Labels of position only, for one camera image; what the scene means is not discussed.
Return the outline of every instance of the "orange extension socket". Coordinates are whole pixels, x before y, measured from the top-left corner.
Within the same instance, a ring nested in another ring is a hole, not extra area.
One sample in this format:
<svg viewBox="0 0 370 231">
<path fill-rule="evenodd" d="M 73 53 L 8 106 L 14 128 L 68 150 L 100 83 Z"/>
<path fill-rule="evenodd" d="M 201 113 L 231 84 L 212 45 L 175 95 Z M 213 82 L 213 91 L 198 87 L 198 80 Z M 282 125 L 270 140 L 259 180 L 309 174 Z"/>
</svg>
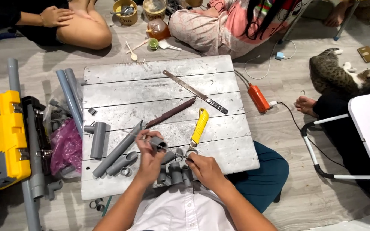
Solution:
<svg viewBox="0 0 370 231">
<path fill-rule="evenodd" d="M 258 86 L 252 85 L 251 83 L 249 83 L 248 94 L 254 102 L 255 106 L 258 108 L 259 112 L 264 113 L 270 107 L 276 105 L 276 101 L 271 101 L 270 103 L 268 103 L 264 95 L 262 95 Z"/>
</svg>

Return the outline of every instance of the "white charging cable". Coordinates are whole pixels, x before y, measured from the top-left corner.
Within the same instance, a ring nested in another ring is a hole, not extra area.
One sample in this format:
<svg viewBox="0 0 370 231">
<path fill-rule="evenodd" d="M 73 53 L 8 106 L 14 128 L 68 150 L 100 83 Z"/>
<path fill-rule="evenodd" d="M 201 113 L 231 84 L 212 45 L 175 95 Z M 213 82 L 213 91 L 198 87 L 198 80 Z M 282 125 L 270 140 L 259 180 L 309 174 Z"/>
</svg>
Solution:
<svg viewBox="0 0 370 231">
<path fill-rule="evenodd" d="M 283 59 L 290 59 L 290 58 L 292 58 L 294 55 L 295 55 L 295 53 L 296 53 L 296 45 L 294 44 L 294 42 L 292 42 L 291 40 L 289 40 L 289 39 L 285 39 L 285 40 L 288 40 L 288 41 L 290 41 L 293 45 L 294 45 L 294 47 L 295 47 L 295 52 L 294 52 L 294 54 L 292 55 L 292 56 L 290 56 L 290 57 L 283 57 Z M 263 77 L 261 77 L 261 78 L 254 78 L 254 77 L 252 77 L 252 76 L 250 76 L 249 75 L 249 73 L 248 73 L 248 71 L 246 70 L 246 64 L 249 62 L 249 61 L 251 61 L 251 60 L 254 60 L 254 59 L 256 59 L 256 58 L 259 58 L 260 57 L 260 55 L 258 55 L 258 56 L 256 56 L 255 58 L 253 58 L 253 59 L 250 59 L 250 60 L 248 60 L 248 61 L 246 61 L 245 62 L 245 72 L 246 72 L 246 74 L 250 77 L 250 78 L 253 78 L 253 79 L 263 79 L 264 77 L 266 77 L 267 75 L 268 75 L 268 73 L 269 73 L 269 69 L 270 69 L 270 60 L 272 59 L 272 57 L 274 57 L 275 55 L 273 54 L 273 50 L 275 50 L 275 47 L 276 47 L 276 45 L 277 45 L 278 43 L 275 43 L 275 45 L 273 46 L 273 48 L 272 48 L 272 51 L 270 52 L 270 56 L 269 56 L 269 65 L 268 65 L 268 71 L 266 72 L 266 75 L 264 75 Z"/>
</svg>

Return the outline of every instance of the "dark green pants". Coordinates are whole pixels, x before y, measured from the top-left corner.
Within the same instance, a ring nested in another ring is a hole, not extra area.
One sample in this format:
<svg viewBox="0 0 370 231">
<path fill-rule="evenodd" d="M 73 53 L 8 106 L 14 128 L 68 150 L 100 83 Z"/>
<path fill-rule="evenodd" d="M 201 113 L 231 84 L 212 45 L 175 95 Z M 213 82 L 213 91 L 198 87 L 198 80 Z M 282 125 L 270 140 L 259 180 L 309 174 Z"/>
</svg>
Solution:
<svg viewBox="0 0 370 231">
<path fill-rule="evenodd" d="M 288 162 L 276 151 L 254 141 L 260 168 L 227 175 L 236 189 L 263 213 L 288 178 Z"/>
</svg>

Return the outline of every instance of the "wooden plank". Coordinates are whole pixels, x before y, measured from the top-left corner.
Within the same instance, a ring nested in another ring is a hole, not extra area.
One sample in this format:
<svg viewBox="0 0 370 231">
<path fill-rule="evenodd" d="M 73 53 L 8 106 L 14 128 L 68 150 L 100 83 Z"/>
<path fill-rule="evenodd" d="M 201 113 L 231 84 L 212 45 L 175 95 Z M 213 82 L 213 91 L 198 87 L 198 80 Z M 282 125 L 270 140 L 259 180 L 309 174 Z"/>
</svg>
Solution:
<svg viewBox="0 0 370 231">
<path fill-rule="evenodd" d="M 159 131 L 167 141 L 169 147 L 189 145 L 190 138 L 195 130 L 198 119 L 169 124 L 159 124 L 153 130 Z M 106 157 L 121 141 L 127 133 L 121 130 L 106 133 L 103 157 Z M 200 142 L 230 139 L 241 136 L 251 137 L 245 114 L 227 115 L 209 118 L 205 126 Z M 82 142 L 82 160 L 90 160 L 92 136 L 84 135 Z M 139 151 L 136 144 L 129 151 Z"/>
<path fill-rule="evenodd" d="M 184 145 L 180 148 L 185 150 L 187 146 Z M 251 136 L 201 143 L 198 145 L 198 151 L 201 155 L 214 157 L 223 174 L 258 169 L 260 167 Z M 136 160 L 130 166 L 133 171 L 130 177 L 118 174 L 115 177 L 103 176 L 100 179 L 94 179 L 92 171 L 95 170 L 99 163 L 100 161 L 97 160 L 82 161 L 84 174 L 82 174 L 81 178 L 81 195 L 83 200 L 92 200 L 123 193 L 136 175 L 140 160 Z"/>
<path fill-rule="evenodd" d="M 85 67 L 84 80 L 88 84 L 163 78 L 167 70 L 176 76 L 201 75 L 234 71 L 229 55 L 214 57 L 161 60 L 139 63 L 119 63 Z"/>
<path fill-rule="evenodd" d="M 229 111 L 227 115 L 245 113 L 239 92 L 216 94 L 210 95 L 209 97 L 214 101 L 222 102 L 222 106 Z M 84 109 L 84 124 L 90 125 L 97 121 L 105 122 L 110 125 L 110 127 L 107 127 L 107 131 L 129 129 L 135 127 L 140 120 L 143 119 L 144 123 L 147 123 L 191 98 L 192 97 L 99 107 L 95 108 L 95 110 L 98 111 L 95 116 L 90 115 L 88 109 Z M 191 107 L 167 119 L 161 124 L 196 120 L 199 118 L 199 108 L 205 108 L 209 113 L 209 118 L 224 116 L 222 112 L 197 97 L 196 102 Z"/>
<path fill-rule="evenodd" d="M 234 72 L 183 76 L 181 79 L 206 95 L 239 91 Z M 166 77 L 84 86 L 82 106 L 106 107 L 193 96 L 186 88 Z"/>
</svg>

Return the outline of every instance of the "hand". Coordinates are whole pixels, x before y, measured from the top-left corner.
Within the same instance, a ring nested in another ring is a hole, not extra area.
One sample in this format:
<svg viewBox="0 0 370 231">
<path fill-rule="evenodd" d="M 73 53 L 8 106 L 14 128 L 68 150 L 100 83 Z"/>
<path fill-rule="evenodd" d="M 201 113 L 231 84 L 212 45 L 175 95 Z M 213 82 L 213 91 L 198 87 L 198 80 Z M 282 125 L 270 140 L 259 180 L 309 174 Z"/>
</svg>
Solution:
<svg viewBox="0 0 370 231">
<path fill-rule="evenodd" d="M 191 10 L 191 13 L 198 13 L 198 14 L 202 14 L 202 15 L 208 15 L 208 16 L 211 16 L 211 17 L 214 17 L 214 18 L 219 17 L 219 12 L 214 7 L 211 7 L 207 10 L 193 9 L 193 10 Z"/>
<path fill-rule="evenodd" d="M 200 156 L 196 153 L 189 154 L 188 158 L 192 161 L 185 160 L 185 163 L 192 169 L 198 180 L 213 192 L 217 192 L 229 182 L 222 174 L 215 158 Z"/>
<path fill-rule="evenodd" d="M 58 9 L 56 6 L 46 8 L 41 15 L 44 27 L 67 26 L 64 21 L 72 19 L 74 12 L 69 9 Z"/>
<path fill-rule="evenodd" d="M 151 137 L 157 136 L 164 139 L 157 131 L 142 130 L 135 139 L 136 145 L 141 151 L 141 164 L 135 178 L 146 186 L 155 182 L 161 170 L 161 160 L 166 152 L 154 153 L 151 144 L 147 142 Z"/>
</svg>

